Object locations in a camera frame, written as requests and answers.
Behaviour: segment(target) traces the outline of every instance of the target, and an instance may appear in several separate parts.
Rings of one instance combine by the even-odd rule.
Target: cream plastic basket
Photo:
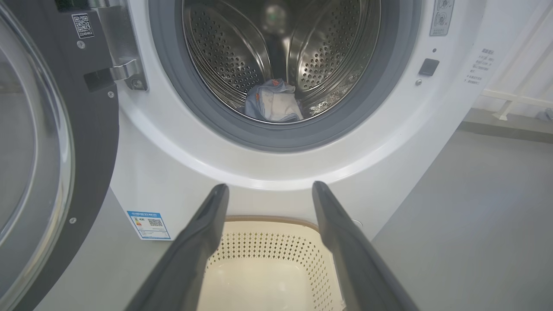
[[[342,311],[332,253],[309,223],[227,221],[198,311]]]

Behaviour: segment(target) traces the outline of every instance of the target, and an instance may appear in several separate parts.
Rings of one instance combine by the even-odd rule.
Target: sticker
[[[87,13],[73,14],[71,17],[73,18],[75,29],[77,29],[77,34],[79,34],[79,39],[94,37],[94,32],[92,31],[92,26],[90,26]]]
[[[127,211],[138,235],[148,240],[171,240],[158,212]]]
[[[495,61],[494,53],[494,50],[482,49],[463,82],[472,85],[480,85],[482,79],[488,74]]]
[[[449,31],[453,3],[455,0],[434,0],[434,15],[430,26],[430,36],[446,35]]]

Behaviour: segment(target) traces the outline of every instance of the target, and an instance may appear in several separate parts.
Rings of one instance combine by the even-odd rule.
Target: door hinge
[[[113,80],[123,80],[131,90],[147,91],[148,80],[138,51],[127,0],[88,0],[102,23],[113,66]]]

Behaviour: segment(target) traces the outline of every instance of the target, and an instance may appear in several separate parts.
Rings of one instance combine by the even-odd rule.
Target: blue label
[[[148,240],[171,240],[160,213],[127,211],[127,214],[141,238]]]

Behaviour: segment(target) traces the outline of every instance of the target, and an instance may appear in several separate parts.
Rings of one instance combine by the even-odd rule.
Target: laundry
[[[271,79],[254,86],[246,97],[244,113],[261,121],[294,122],[303,119],[294,91],[282,79]]]

